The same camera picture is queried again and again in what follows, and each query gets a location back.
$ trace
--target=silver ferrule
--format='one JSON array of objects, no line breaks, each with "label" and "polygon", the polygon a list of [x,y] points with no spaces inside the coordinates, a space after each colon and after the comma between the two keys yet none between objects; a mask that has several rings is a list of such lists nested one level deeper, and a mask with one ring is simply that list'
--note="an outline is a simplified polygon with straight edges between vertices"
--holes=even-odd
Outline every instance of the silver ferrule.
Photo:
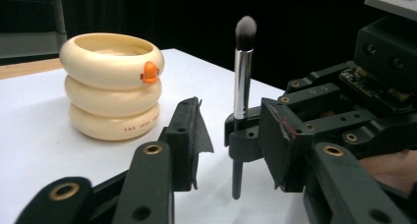
[{"label": "silver ferrule", "polygon": [[233,111],[235,119],[245,119],[247,117],[253,51],[253,49],[248,51],[235,50],[235,95]]}]

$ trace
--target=human hand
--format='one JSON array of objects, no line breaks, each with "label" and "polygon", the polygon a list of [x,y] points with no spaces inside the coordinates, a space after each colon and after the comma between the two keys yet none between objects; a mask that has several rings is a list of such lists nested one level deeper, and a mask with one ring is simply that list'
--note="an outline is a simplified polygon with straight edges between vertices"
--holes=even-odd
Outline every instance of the human hand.
[{"label": "human hand", "polygon": [[367,157],[359,160],[377,180],[410,194],[417,183],[417,150],[404,149],[397,153]]}]

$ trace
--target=cream stacked ring container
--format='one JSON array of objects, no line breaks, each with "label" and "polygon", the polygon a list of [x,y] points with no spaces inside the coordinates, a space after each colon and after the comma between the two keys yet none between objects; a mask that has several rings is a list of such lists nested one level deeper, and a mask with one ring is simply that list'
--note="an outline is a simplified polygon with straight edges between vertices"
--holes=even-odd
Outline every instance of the cream stacked ring container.
[{"label": "cream stacked ring container", "polygon": [[164,59],[155,45],[130,35],[87,33],[67,40],[59,59],[77,130],[100,140],[127,140],[156,124]]}]

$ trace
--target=white table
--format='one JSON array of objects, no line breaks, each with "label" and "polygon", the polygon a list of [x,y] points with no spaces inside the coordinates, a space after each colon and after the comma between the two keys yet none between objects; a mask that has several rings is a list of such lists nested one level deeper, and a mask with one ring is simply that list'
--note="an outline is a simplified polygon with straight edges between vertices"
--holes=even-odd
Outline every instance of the white table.
[{"label": "white table", "polygon": [[[245,163],[242,195],[238,200],[231,196],[232,160],[223,130],[233,111],[234,73],[176,49],[162,53],[160,118],[147,134],[133,140],[94,140],[72,127],[63,69],[0,80],[0,223],[14,223],[53,181],[81,176],[95,186],[127,170],[135,149],[157,140],[177,104],[194,96],[203,101],[201,112],[214,153],[200,154],[199,189],[175,193],[175,223],[308,223],[302,194],[275,190],[263,159]],[[282,93],[252,80],[249,106]]]}]

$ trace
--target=wooden surface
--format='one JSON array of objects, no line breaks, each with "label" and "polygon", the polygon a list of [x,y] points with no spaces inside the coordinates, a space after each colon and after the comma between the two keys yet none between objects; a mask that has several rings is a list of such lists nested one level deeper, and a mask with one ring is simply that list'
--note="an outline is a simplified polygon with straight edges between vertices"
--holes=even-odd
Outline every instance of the wooden surface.
[{"label": "wooden surface", "polygon": [[48,59],[22,64],[0,66],[0,80],[61,69],[59,59]]}]

